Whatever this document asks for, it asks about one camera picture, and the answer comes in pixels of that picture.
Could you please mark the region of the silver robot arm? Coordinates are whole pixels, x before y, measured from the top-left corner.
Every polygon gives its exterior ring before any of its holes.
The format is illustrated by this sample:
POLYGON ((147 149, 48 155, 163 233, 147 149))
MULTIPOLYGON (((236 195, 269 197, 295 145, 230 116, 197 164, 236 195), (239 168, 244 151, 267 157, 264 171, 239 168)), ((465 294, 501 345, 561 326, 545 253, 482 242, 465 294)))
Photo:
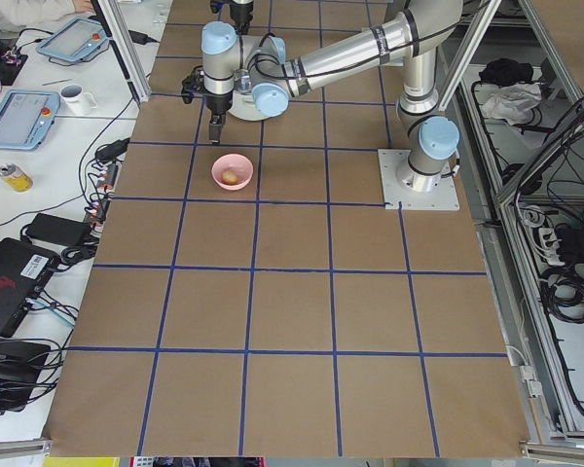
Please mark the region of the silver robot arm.
POLYGON ((239 35, 246 35, 253 20, 252 0, 231 0, 230 17, 234 22, 235 30, 239 35))
POLYGON ((201 32, 197 80, 211 113, 210 141, 220 141, 239 71, 248 75, 255 109, 274 118, 296 97, 401 58, 404 81, 397 116, 411 152, 398 164, 396 177, 410 191, 432 191, 459 141, 456 125, 437 112, 436 53, 454 31, 462 10, 460 1, 406 1, 391 20, 293 59, 285 57, 283 40, 272 34, 241 35, 226 22, 207 23, 201 32))

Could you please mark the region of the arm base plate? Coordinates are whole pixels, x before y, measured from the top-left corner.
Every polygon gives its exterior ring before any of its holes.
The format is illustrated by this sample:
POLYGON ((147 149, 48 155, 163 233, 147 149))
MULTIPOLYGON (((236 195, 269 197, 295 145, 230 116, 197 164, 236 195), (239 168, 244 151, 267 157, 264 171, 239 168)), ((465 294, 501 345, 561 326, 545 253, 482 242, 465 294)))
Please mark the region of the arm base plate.
POLYGON ((379 149, 379 169, 386 209, 459 211, 454 178, 444 163, 435 175, 421 175, 409 164, 410 150, 379 149))

